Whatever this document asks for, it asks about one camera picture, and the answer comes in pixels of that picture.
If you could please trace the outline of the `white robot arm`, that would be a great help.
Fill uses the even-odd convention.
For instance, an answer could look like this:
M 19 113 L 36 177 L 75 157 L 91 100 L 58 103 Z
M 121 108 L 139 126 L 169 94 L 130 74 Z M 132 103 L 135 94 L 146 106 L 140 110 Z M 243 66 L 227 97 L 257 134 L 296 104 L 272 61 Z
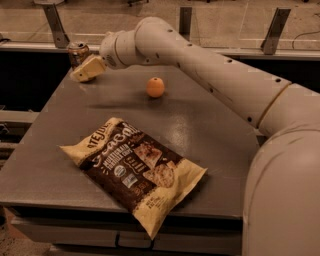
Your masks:
M 320 94 L 193 45 L 157 17 L 108 34 L 71 76 L 151 64 L 179 68 L 267 138 L 247 177 L 242 255 L 320 256 Z

